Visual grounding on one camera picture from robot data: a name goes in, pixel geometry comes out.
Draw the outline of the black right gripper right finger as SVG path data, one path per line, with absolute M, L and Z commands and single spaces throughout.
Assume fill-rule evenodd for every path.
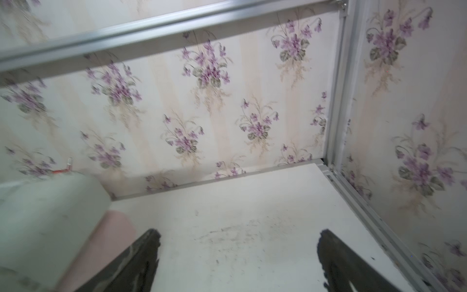
M 321 231 L 317 256 L 329 292 L 397 292 L 399 289 L 329 229 Z

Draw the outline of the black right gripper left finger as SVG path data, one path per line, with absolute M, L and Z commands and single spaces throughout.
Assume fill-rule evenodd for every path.
M 79 292 L 149 292 L 159 264 L 161 235 L 147 230 L 93 278 Z

